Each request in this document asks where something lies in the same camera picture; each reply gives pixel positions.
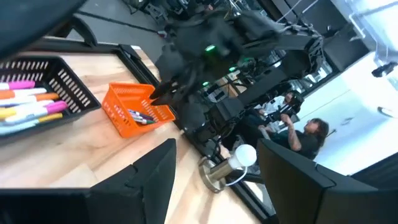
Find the wooden table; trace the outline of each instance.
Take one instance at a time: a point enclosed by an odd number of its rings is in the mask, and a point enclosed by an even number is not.
[[[153,74],[147,55],[134,47]],[[102,102],[109,82],[137,80],[115,55],[60,55]],[[198,173],[199,153],[169,123],[131,139],[119,136],[103,110],[0,148],[0,187],[91,187],[132,164],[168,138],[177,140],[177,171],[166,223],[259,223],[230,190],[213,194]]]

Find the marker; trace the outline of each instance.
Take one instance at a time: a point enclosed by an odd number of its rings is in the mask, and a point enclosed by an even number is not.
[[[33,88],[28,90],[1,90],[0,91],[0,100],[2,99],[10,99],[18,96],[29,96],[34,94],[46,93],[47,90],[45,88]]]
[[[17,81],[0,83],[0,90],[20,90],[25,88],[34,88],[35,81]]]
[[[135,117],[133,116],[133,119],[135,122],[141,123],[141,124],[153,124],[155,123],[155,121],[151,121],[148,119],[144,119],[144,118],[139,118],[139,117]]]
[[[34,119],[32,121],[28,121],[28,122],[13,125],[13,126],[0,126],[0,135],[11,134],[11,133],[15,133],[17,131],[22,131],[27,128],[34,127],[34,126],[38,125],[39,123],[43,123],[46,121],[52,121],[54,119],[59,119],[59,118],[62,118],[62,113],[55,113],[55,114],[47,115],[47,116],[44,116],[39,119]]]
[[[129,112],[130,112],[130,114],[136,114],[136,115],[138,115],[138,116],[141,116],[141,117],[143,117],[144,119],[149,119],[149,120],[152,120],[152,121],[154,121],[155,119],[153,118],[153,117],[151,117],[151,116],[149,116],[149,115],[146,115],[146,114],[143,114],[143,113],[140,113],[140,112],[137,112],[137,111],[133,111],[133,110],[130,110],[129,109]]]
[[[32,119],[36,119],[48,114],[54,114],[65,110],[68,107],[67,103],[64,101],[57,101],[43,107],[32,108],[25,113],[10,116],[4,119],[3,125],[17,125]]]
[[[54,101],[42,100],[34,103],[26,103],[19,106],[13,106],[11,108],[3,108],[2,110],[0,110],[0,119],[14,116],[16,114],[23,114],[26,113],[26,111],[31,110],[32,108],[43,107],[45,105],[49,105],[50,103],[54,103]]]
[[[33,103],[42,100],[56,100],[59,96],[56,93],[44,93],[32,96],[18,96],[11,99],[0,100],[0,107],[15,106],[24,103]]]

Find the white wall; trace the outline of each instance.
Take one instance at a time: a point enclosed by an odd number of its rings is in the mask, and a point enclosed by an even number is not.
[[[308,120],[321,118],[336,130],[315,161],[340,174],[354,174],[398,152],[398,119],[377,112],[378,106],[397,108],[398,93],[386,79],[372,76],[373,57],[362,58],[307,97],[295,123],[302,129]]]

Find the metal base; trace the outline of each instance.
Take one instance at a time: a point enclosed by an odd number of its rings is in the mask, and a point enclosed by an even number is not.
[[[220,180],[212,180],[209,178],[208,174],[210,173],[210,169],[214,166],[216,166],[216,164],[213,161],[204,158],[199,165],[199,174],[207,188],[209,188],[214,193],[219,193],[225,188],[225,178],[222,178]]]

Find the black frame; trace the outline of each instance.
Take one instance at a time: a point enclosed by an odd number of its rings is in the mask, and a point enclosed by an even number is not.
[[[36,42],[31,48],[26,51],[36,52],[59,52],[59,53],[79,53],[79,54],[115,54],[120,61],[127,67],[127,69],[134,75],[139,83],[159,85],[158,79],[149,71],[149,69],[141,61],[136,51],[130,45],[98,43],[96,46],[90,46],[84,41],[69,40],[58,37],[44,37]],[[178,120],[174,121],[178,128],[181,125]],[[186,136],[188,140],[194,145],[195,141]],[[202,156],[206,156],[201,150],[198,150]],[[213,162],[219,164],[224,160],[221,155],[215,156]],[[234,178],[227,177],[227,181],[231,182]],[[231,186],[233,192],[243,201],[243,203],[250,209],[254,216],[261,223],[268,223],[270,215],[267,213],[264,204],[257,198],[253,191],[244,182],[238,182]]]

